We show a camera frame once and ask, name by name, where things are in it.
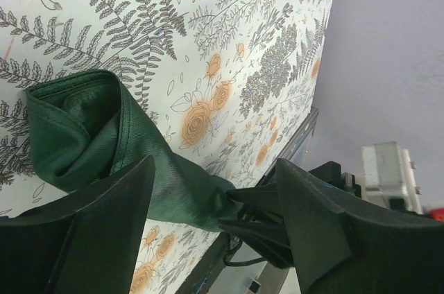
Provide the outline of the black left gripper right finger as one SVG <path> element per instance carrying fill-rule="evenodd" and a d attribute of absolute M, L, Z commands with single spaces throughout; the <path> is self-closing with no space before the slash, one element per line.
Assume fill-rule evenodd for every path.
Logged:
<path fill-rule="evenodd" d="M 333 187 L 285 159 L 277 189 L 302 293 L 442 293 L 443 224 Z"/>

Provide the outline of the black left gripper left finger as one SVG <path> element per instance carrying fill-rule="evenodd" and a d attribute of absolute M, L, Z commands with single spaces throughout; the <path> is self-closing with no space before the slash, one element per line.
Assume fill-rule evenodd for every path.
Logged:
<path fill-rule="evenodd" d="M 1 217 L 1 292 L 128 293 L 154 177 L 148 156 L 68 196 Z"/>

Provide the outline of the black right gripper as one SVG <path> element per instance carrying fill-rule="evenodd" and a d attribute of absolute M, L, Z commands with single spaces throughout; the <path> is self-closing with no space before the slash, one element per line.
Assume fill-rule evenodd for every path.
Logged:
<path fill-rule="evenodd" d="M 311 175 L 333 187 L 346 190 L 346 172 L 341 165 L 329 161 L 309 171 Z M 283 211 L 276 183 L 232 189 L 227 191 L 231 200 L 251 209 L 251 221 L 283 221 Z M 293 233 L 283 224 L 252 223 L 240 220 L 220 220 L 219 227 L 233 235 L 264 257 L 277 268 L 295 266 L 293 257 Z"/>

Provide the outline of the dark green cloth napkin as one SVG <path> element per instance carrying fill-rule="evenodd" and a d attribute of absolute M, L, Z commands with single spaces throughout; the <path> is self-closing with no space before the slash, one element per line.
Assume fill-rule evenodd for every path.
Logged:
<path fill-rule="evenodd" d="M 216 232 L 237 218 L 231 182 L 174 153 L 117 76 L 75 73 L 26 90 L 29 155 L 35 174 L 72 193 L 151 156 L 155 179 L 147 216 Z"/>

